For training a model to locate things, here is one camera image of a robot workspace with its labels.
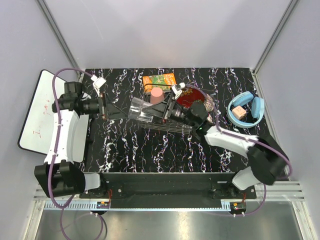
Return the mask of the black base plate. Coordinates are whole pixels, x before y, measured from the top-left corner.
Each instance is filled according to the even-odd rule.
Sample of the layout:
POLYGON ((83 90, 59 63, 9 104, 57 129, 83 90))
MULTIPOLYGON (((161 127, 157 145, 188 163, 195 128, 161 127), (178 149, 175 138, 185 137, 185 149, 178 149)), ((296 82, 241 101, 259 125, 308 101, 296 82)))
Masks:
POLYGON ((215 209, 222 200, 254 200, 255 188, 238 190, 233 173, 104 173, 101 189, 82 199, 105 199, 111 191, 112 209, 215 209))

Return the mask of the pink cube toy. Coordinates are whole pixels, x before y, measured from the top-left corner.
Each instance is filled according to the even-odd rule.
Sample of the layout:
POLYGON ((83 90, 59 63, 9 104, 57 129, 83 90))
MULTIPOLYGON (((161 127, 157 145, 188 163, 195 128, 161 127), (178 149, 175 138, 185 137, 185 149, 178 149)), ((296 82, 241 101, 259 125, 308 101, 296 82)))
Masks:
POLYGON ((231 112, 234 115, 234 117, 238 120, 243 119, 247 114, 247 111, 242 106, 234 107, 231 112))

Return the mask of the light blue headphones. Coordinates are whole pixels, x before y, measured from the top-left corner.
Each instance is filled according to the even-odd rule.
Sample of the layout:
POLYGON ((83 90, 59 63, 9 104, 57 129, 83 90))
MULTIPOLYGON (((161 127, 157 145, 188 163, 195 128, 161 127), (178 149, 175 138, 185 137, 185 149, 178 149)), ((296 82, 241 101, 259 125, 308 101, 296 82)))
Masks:
POLYGON ((234 124, 235 126, 243 129, 253 128, 255 127, 264 116, 265 112, 265 100, 263 98, 254 96, 251 92, 245 91, 237 96, 235 96, 228 104, 227 107, 227 117, 229 121, 234 124), (241 120, 238 120, 235 118, 235 116, 232 114, 232 109, 242 106, 246 111, 247 116, 248 113, 250 113, 252 120, 254 122, 246 122, 241 120))

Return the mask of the orange green book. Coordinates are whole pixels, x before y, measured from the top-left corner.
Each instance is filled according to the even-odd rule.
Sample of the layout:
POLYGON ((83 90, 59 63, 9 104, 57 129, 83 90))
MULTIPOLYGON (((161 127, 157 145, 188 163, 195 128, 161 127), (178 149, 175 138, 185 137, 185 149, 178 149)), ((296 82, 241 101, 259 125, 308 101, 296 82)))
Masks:
POLYGON ((160 75, 143 76, 142 83, 146 93, 151 92, 153 88, 160 88, 163 91, 169 91, 172 85, 175 85, 176 79, 173 73, 160 75))

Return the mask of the red floral plate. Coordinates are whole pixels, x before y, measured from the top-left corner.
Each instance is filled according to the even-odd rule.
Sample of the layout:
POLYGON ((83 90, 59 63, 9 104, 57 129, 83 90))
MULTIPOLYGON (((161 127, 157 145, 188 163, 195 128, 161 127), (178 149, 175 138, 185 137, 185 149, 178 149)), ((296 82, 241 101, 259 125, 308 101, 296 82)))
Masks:
POLYGON ((207 94, 200 88, 187 84, 176 102, 182 107, 183 110, 188 110, 193 103, 203 104, 206 98, 207 94))

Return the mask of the clear drinking glass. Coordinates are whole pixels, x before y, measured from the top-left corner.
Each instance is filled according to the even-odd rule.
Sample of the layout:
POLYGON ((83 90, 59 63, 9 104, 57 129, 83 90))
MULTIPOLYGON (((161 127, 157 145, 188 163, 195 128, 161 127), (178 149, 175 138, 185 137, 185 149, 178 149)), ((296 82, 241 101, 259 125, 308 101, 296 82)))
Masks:
POLYGON ((153 116, 143 112, 143 109, 150 107, 151 105, 152 104, 149 102, 134 97, 130 104, 128 118, 145 123, 151 123, 153 121, 153 116))

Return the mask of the pink plastic cup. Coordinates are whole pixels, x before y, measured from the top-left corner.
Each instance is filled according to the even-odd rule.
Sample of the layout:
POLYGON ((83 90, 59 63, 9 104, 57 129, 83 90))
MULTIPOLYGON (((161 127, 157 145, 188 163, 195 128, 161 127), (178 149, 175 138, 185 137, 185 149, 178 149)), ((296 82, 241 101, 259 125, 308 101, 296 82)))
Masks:
POLYGON ((160 87, 154 87, 150 92, 150 103, 158 104, 164 100, 164 92, 160 87))

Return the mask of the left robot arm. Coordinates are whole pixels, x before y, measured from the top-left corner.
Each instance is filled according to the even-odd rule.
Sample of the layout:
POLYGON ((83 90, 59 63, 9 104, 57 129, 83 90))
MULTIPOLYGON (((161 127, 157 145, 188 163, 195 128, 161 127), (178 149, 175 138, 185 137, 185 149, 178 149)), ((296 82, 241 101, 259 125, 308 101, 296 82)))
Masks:
POLYGON ((90 191, 103 198, 108 186, 100 173, 83 173, 75 165, 73 155, 76 128, 80 117, 98 115, 105 121, 118 120, 126 114, 113 104, 100 88, 106 83, 102 77, 93 81, 96 98, 83 99, 85 89, 80 82, 66 82, 64 93, 53 95, 53 133, 48 154, 42 165, 37 165, 34 175, 49 198, 82 194, 90 191))

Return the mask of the white whiteboard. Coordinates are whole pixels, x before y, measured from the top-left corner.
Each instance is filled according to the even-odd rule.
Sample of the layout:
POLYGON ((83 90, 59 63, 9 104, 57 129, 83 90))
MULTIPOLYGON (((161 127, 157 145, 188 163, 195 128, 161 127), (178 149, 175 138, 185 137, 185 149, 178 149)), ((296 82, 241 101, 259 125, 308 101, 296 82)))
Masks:
MULTIPOLYGON (((18 139, 18 146, 27 151, 47 155, 50 150, 54 130, 54 113, 52 104, 54 95, 52 79, 54 74, 43 69, 27 111, 27 115, 18 139)), ((82 115, 76 125, 72 155, 75 162, 84 159, 89 116, 82 115)))

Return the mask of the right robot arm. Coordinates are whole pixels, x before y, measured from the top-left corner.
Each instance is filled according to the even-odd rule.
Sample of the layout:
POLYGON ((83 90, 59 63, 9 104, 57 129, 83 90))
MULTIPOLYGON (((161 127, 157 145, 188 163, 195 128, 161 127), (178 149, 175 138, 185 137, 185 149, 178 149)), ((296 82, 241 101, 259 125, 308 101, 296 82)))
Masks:
POLYGON ((232 198, 239 198, 248 187, 259 183, 273 185, 281 178, 285 167, 291 165, 272 136, 262 138, 226 130, 218 122, 208 120, 209 112, 200 101, 193 102, 188 109, 182 109, 175 102, 162 101, 142 111, 153 117, 188 125, 194 136, 209 146, 224 148, 247 158, 248 166, 238 171, 227 185, 228 195, 232 198))

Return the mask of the brown patterned bowl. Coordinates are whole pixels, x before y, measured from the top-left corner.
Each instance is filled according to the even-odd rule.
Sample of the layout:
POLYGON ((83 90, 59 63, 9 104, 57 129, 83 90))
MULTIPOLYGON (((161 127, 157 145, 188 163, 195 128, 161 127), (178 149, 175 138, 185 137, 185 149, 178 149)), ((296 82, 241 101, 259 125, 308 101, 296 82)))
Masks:
POLYGON ((204 106, 208 113, 211 113, 215 108, 214 100, 209 94, 204 95, 204 106))

